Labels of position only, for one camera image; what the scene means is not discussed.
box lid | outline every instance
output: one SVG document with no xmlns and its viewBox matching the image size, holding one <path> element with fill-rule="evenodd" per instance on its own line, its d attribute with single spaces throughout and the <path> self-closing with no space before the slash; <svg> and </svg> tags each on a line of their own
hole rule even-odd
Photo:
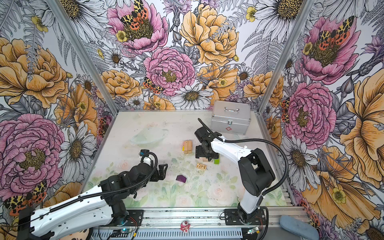
<svg viewBox="0 0 384 240">
<path fill-rule="evenodd" d="M 245 103 L 215 101 L 213 115 L 218 118 L 232 118 L 234 122 L 249 121 L 251 118 L 251 107 Z"/>
</svg>

floral tablecloth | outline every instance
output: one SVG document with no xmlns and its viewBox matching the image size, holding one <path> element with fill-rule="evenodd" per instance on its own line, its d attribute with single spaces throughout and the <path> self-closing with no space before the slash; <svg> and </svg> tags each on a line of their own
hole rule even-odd
<svg viewBox="0 0 384 240">
<path fill-rule="evenodd" d="M 148 183 L 135 199 L 130 195 L 124 200 L 126 207 L 237 206 L 245 191 L 237 163 L 223 156 L 220 156 L 219 165 L 195 158 L 195 147 L 200 143 L 194 132 L 201 127 L 197 118 L 210 126 L 211 115 L 211 111 L 120 112 L 84 190 L 113 174 L 130 170 L 140 162 L 140 149 L 149 149 L 158 156 L 159 164 L 168 164 L 166 178 Z M 245 136 L 225 134 L 225 137 L 262 137 L 256 117 L 251 115 L 251 126 Z M 184 140 L 192 140 L 192 154 L 182 151 Z M 247 146 L 258 147 L 269 157 L 264 143 L 248 142 Z M 207 165 L 207 169 L 197 169 L 198 162 Z M 185 176 L 186 183 L 176 181 L 178 175 Z M 281 189 L 269 193 L 263 205 L 286 205 Z"/>
</svg>

silver first aid box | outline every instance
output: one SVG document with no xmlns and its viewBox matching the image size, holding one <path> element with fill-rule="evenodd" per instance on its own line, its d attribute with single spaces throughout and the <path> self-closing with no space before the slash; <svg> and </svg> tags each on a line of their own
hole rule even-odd
<svg viewBox="0 0 384 240">
<path fill-rule="evenodd" d="M 215 101 L 211 121 L 213 131 L 245 134 L 250 122 L 249 104 Z"/>
</svg>

floral tabletop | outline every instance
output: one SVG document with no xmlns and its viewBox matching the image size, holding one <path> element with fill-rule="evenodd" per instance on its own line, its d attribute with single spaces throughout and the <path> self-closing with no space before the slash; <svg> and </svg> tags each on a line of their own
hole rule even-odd
<svg viewBox="0 0 384 240">
<path fill-rule="evenodd" d="M 197 118 L 210 126 L 210 111 L 175 112 L 120 112 L 112 130 L 93 167 L 84 190 L 97 185 L 101 180 L 122 171 L 128 171 L 140 161 L 140 149 L 149 149 L 159 159 L 159 164 L 168 164 L 166 178 L 150 182 L 124 200 L 126 207 L 234 207 L 240 202 L 244 187 L 236 163 L 220 156 L 220 164 L 202 162 L 195 158 L 194 136 L 201 127 Z M 245 136 L 226 134 L 229 139 L 262 137 L 256 117 L 252 114 L 251 126 Z M 192 140 L 193 152 L 184 154 L 184 140 Z M 260 148 L 269 158 L 264 143 L 247 143 L 248 148 Z M 200 162 L 206 170 L 196 168 Z M 178 175 L 187 178 L 186 183 L 176 181 Z M 263 205 L 286 205 L 282 190 L 277 188 L 268 194 Z"/>
</svg>

metal pole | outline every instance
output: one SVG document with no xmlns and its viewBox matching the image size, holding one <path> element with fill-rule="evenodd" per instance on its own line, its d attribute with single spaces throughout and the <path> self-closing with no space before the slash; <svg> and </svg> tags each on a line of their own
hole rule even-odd
<svg viewBox="0 0 384 240">
<path fill-rule="evenodd" d="M 283 70 L 289 56 L 290 52 L 293 49 L 294 44 L 297 42 L 297 38 L 299 37 L 299 34 L 301 30 L 303 29 L 305 22 L 309 16 L 309 13 L 311 12 L 312 6 L 314 5 L 314 0 L 304 0 L 299 13 L 297 14 L 296 21 L 294 23 L 292 32 L 289 34 L 287 41 L 285 42 L 285 46 L 283 48 L 283 51 L 280 54 L 280 58 L 277 61 L 275 70 L 273 71 L 271 81 L 268 84 L 268 87 L 265 90 L 264 96 L 262 98 L 262 101 L 258 108 L 258 113 L 262 114 L 262 112 L 265 109 L 266 104 L 268 103 L 269 99 L 271 98 L 271 95 L 273 93 L 273 89 L 275 88 L 281 71 Z"/>
<path fill-rule="evenodd" d="M 97 71 L 95 65 L 93 64 L 90 56 L 88 55 L 88 52 L 85 49 L 79 35 L 75 32 L 75 27 L 72 24 L 68 15 L 66 14 L 63 6 L 61 5 L 60 0 L 49 0 L 46 1 L 46 3 L 48 4 L 49 8 L 53 12 L 57 20 L 59 21 L 60 27 L 68 36 L 70 43 L 81 58 L 89 74 L 91 75 L 91 78 L 95 81 L 96 85 L 98 86 L 101 94 L 105 99 L 105 102 L 108 104 L 112 112 L 112 116 L 115 117 L 118 113 L 116 104 L 114 103 L 111 95 L 107 91 L 104 82 L 101 80 L 101 76 Z"/>
</svg>

